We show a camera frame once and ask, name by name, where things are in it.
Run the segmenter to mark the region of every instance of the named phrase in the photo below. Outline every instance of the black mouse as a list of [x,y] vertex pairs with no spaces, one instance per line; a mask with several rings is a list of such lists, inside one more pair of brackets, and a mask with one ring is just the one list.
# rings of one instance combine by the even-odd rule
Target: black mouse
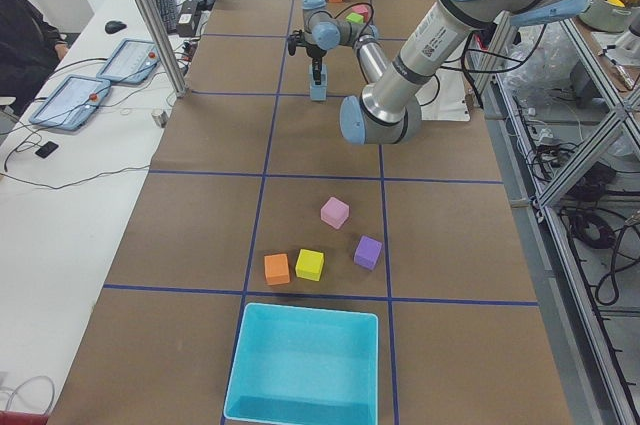
[[109,20],[104,26],[104,31],[111,35],[112,33],[119,32],[124,28],[127,28],[126,23],[123,23],[119,20]]

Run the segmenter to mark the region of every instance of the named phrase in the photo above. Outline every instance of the plastic tray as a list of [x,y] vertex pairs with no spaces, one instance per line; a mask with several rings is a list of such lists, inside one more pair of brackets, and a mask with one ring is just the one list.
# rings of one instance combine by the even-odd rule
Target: plastic tray
[[377,425],[378,317],[247,305],[224,415],[278,425]]

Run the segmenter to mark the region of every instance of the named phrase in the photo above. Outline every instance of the blue block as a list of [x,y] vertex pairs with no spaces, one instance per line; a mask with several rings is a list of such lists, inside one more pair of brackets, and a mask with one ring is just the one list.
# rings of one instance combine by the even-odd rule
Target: blue block
[[378,317],[250,303],[224,416],[279,425],[377,425]]
[[314,102],[324,102],[327,99],[327,66],[322,64],[320,85],[313,80],[313,65],[309,65],[309,97]]

